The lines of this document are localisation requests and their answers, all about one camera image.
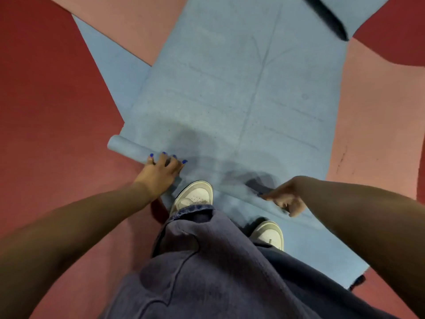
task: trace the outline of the forearm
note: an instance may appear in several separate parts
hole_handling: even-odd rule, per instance
[[[424,315],[425,211],[420,203],[379,188],[296,177],[311,212]]]
[[[121,221],[150,203],[133,184],[52,211],[0,241],[0,316],[28,317],[55,280]]]

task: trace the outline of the hand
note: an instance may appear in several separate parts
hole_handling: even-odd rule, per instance
[[[165,152],[159,155],[157,163],[150,156],[134,183],[142,184],[151,197],[150,201],[154,201],[173,184],[185,162],[178,161],[175,156],[169,157]]]
[[[280,208],[289,211],[290,217],[296,217],[305,209],[305,204],[295,189],[296,177],[285,182],[273,191],[261,196],[264,200],[272,200]]]

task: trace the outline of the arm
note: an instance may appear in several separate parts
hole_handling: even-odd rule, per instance
[[[305,205],[425,317],[425,207],[383,189],[295,177],[263,195],[296,216]]]
[[[183,164],[149,158],[135,182],[55,209],[0,240],[0,317],[28,318],[51,285],[120,222],[164,193]]]

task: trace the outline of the sneaker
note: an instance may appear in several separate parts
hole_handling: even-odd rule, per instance
[[[250,236],[252,239],[259,239],[265,243],[273,245],[275,248],[283,251],[284,250],[284,235],[279,225],[271,220],[262,222],[252,232]]]
[[[178,195],[170,215],[190,205],[213,204],[213,187],[204,180],[192,182]]]

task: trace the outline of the white sneaker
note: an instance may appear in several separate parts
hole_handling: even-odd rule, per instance
[[[266,242],[273,245],[275,248],[283,251],[284,250],[284,235],[279,225],[271,220],[262,222],[252,232],[252,239],[259,239],[260,241]]]
[[[192,182],[175,199],[170,215],[190,205],[213,204],[213,187],[204,180]]]

